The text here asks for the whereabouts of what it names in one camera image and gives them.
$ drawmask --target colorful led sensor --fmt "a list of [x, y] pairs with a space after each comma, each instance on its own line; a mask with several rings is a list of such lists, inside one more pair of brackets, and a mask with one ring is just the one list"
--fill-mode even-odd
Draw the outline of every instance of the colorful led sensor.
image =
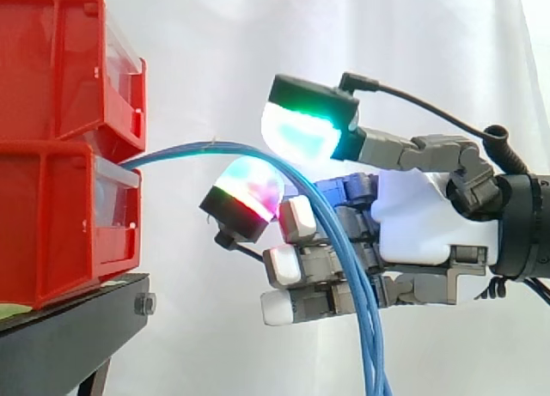
[[339, 147], [357, 109], [358, 100], [345, 91], [279, 75], [262, 116], [262, 136], [276, 154], [298, 164], [341, 160]]
[[284, 195], [279, 172], [266, 161], [241, 157], [220, 175], [200, 208], [246, 241], [257, 241], [278, 214]]

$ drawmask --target green led light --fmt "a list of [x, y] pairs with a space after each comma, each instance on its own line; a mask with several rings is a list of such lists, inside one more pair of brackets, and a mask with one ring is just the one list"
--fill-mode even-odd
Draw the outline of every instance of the green led light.
[[261, 133], [269, 148], [297, 164], [328, 160], [340, 140], [341, 131], [330, 119], [266, 104]]

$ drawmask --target red plastic drawer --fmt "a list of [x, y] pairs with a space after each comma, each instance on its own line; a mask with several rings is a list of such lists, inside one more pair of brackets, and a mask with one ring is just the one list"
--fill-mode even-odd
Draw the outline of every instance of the red plastic drawer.
[[0, 142], [0, 303], [41, 308], [138, 266], [140, 180], [86, 143]]
[[120, 162], [144, 151], [145, 65], [104, 0], [0, 0], [0, 140], [76, 140]]

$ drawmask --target white curtain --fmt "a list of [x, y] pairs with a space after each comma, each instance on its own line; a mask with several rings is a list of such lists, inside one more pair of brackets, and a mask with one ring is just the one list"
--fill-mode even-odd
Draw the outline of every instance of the white curtain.
[[[520, 0], [107, 0], [148, 62], [148, 150], [224, 140], [265, 148], [274, 74], [336, 84], [355, 70], [479, 127], [500, 123], [538, 173], [550, 131]], [[361, 124], [458, 133], [381, 94]], [[261, 265], [212, 240], [198, 205], [227, 157], [144, 168], [143, 253], [158, 294], [149, 325], [113, 359], [112, 396], [363, 394], [354, 317], [269, 328]], [[357, 169], [329, 162], [312, 179]], [[280, 242], [276, 228], [258, 246]], [[396, 395], [546, 395], [550, 311], [522, 286], [504, 301], [382, 311]]]

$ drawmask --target blue wire bundle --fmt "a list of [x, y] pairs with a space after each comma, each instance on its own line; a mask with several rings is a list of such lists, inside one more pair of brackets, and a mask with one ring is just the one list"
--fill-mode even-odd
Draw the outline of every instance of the blue wire bundle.
[[333, 243], [334, 251], [338, 255], [350, 285], [359, 324], [366, 395], [391, 396], [392, 392], [384, 372], [382, 324], [374, 292], [333, 208], [308, 179], [274, 155], [248, 145], [229, 142], [198, 142], [177, 145], [127, 161], [122, 164], [122, 167], [133, 169], [151, 162], [203, 154], [249, 155], [265, 160], [286, 175], [300, 193], [308, 197], [315, 215]]

